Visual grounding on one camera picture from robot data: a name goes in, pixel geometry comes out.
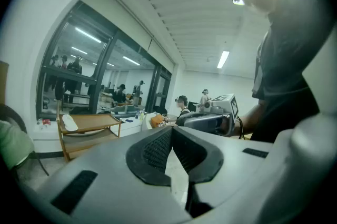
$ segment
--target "floor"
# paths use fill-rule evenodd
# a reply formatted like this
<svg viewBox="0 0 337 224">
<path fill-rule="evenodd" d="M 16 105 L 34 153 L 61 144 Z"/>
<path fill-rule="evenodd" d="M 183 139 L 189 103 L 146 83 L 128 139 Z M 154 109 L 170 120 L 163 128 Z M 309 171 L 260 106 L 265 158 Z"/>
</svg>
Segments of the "floor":
<svg viewBox="0 0 337 224">
<path fill-rule="evenodd" d="M 50 176 L 66 165 L 64 157 L 41 159 L 41 162 Z M 189 176 L 173 150 L 168 156 L 165 174 L 171 177 L 171 193 L 174 199 L 184 208 L 187 200 Z M 20 167 L 18 177 L 21 182 L 33 190 L 37 190 L 48 179 L 36 159 L 29 159 Z"/>
</svg>

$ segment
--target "ceiling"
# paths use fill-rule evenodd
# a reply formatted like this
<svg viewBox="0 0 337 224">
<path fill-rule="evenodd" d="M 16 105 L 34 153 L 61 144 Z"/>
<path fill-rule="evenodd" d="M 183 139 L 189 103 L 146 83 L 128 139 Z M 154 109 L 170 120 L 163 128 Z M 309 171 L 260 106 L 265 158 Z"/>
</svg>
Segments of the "ceiling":
<svg viewBox="0 0 337 224">
<path fill-rule="evenodd" d="M 71 56 L 73 55 L 81 56 L 83 63 L 90 65 L 92 64 L 93 66 L 94 63 L 97 64 L 100 54 L 105 46 L 104 42 L 98 43 L 97 41 L 92 40 L 84 34 L 76 31 L 75 26 L 72 24 L 67 25 L 67 27 L 62 32 L 62 35 L 60 36 L 57 44 L 58 49 L 60 50 L 58 52 L 60 53 L 59 57 L 62 56 L 62 53 L 68 55 L 68 63 L 74 61 L 75 57 Z M 132 59 L 140 65 L 136 65 L 124 59 L 123 56 Z M 136 51 L 132 50 L 119 39 L 116 41 L 108 63 L 114 66 L 107 64 L 106 69 L 112 70 L 154 69 L 154 65 L 152 63 L 150 63 L 146 58 L 142 57 Z"/>
<path fill-rule="evenodd" d="M 254 77 L 256 49 L 268 19 L 232 0 L 147 0 L 178 49 L 185 68 Z M 217 69 L 222 51 L 229 57 Z"/>
</svg>

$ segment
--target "black rubber pad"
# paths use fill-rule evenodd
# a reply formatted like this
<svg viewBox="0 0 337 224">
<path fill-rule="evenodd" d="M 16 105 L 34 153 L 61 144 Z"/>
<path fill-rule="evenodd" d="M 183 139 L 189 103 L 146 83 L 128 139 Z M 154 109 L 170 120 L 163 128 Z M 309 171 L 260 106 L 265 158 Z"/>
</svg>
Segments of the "black rubber pad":
<svg viewBox="0 0 337 224">
<path fill-rule="evenodd" d="M 93 171 L 81 171 L 52 201 L 52 205 L 69 215 L 86 193 L 96 176 L 97 173 Z"/>
<path fill-rule="evenodd" d="M 245 148 L 242 152 L 245 152 L 247 154 L 254 155 L 260 158 L 266 158 L 268 155 L 268 152 L 256 150 L 253 148 Z"/>
</svg>

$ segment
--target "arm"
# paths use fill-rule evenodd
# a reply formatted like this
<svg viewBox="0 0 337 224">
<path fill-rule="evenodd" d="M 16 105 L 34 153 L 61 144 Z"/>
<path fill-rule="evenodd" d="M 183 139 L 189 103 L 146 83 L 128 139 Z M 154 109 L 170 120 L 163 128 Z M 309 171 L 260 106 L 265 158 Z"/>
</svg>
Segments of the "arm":
<svg viewBox="0 0 337 224">
<path fill-rule="evenodd" d="M 264 100 L 259 100 L 259 103 L 255 105 L 246 115 L 240 117 L 243 125 L 243 134 L 252 133 L 259 122 L 261 116 L 263 115 L 267 102 Z M 228 122 L 227 120 L 222 121 L 220 127 L 221 130 L 226 134 L 228 131 Z M 234 130 L 231 136 L 240 135 L 240 123 L 235 122 Z"/>
</svg>

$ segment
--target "fluorescent light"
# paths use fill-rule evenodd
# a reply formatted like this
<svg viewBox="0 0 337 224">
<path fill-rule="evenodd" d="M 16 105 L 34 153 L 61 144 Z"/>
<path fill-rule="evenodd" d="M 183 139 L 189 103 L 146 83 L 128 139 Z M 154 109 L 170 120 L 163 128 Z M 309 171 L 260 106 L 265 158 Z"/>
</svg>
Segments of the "fluorescent light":
<svg viewBox="0 0 337 224">
<path fill-rule="evenodd" d="M 72 46 L 72 49 L 74 49 L 74 50 L 76 50 L 76 51 L 79 51 L 79 52 L 82 52 L 82 53 L 84 53 L 85 55 L 87 55 L 87 54 L 88 54 L 87 52 L 84 52 L 84 51 L 82 51 L 82 50 L 79 50 L 78 48 L 76 48 L 76 47 L 73 47 L 73 46 Z"/>
<path fill-rule="evenodd" d="M 129 62 L 132 62 L 132 63 L 134 63 L 134 64 L 136 64 L 136 65 L 139 65 L 139 66 L 140 66 L 140 64 L 139 64 L 139 63 L 137 63 L 137 62 L 134 62 L 132 59 L 129 59 L 129 58 L 125 57 L 125 56 L 123 56 L 123 58 L 125 58 L 125 59 L 126 59 L 126 60 L 128 60 Z"/>
<path fill-rule="evenodd" d="M 88 54 L 87 52 L 84 52 L 84 51 L 82 51 L 82 50 L 78 50 L 78 51 L 82 52 L 82 53 L 85 54 L 85 55 Z"/>
<path fill-rule="evenodd" d="M 222 52 L 221 58 L 220 58 L 220 60 L 219 60 L 219 64 L 217 65 L 217 68 L 218 68 L 218 69 L 221 69 L 222 66 L 225 64 L 225 62 L 226 62 L 226 60 L 227 60 L 229 54 L 230 54 L 230 53 L 229 53 L 228 51 Z"/>
<path fill-rule="evenodd" d="M 84 31 L 82 31 L 81 29 L 79 29 L 79 28 L 77 28 L 77 27 L 75 27 L 75 30 L 77 30 L 78 32 L 84 34 L 85 36 L 88 36 L 89 38 L 91 38 L 92 40 L 95 40 L 95 41 L 98 42 L 98 43 L 101 43 L 101 42 L 102 42 L 101 40 L 98 40 L 98 39 L 95 38 L 94 36 L 91 36 L 90 34 L 88 34 L 88 33 L 84 32 Z"/>
<path fill-rule="evenodd" d="M 243 0 L 239 0 L 239 1 L 233 0 L 233 4 L 244 5 L 244 2 L 243 2 Z"/>
</svg>

